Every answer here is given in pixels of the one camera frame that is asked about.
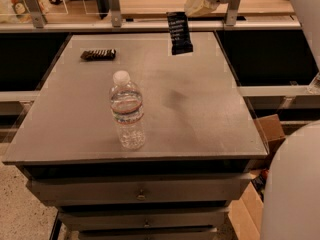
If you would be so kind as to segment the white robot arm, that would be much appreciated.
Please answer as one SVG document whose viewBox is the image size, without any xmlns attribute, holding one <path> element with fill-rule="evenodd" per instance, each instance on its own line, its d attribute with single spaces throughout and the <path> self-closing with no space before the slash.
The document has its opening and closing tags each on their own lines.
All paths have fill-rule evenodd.
<svg viewBox="0 0 320 240">
<path fill-rule="evenodd" d="M 315 59 L 320 54 L 319 0 L 290 0 Z M 320 122 L 289 136 L 271 162 L 258 236 L 241 240 L 320 239 Z"/>
</svg>

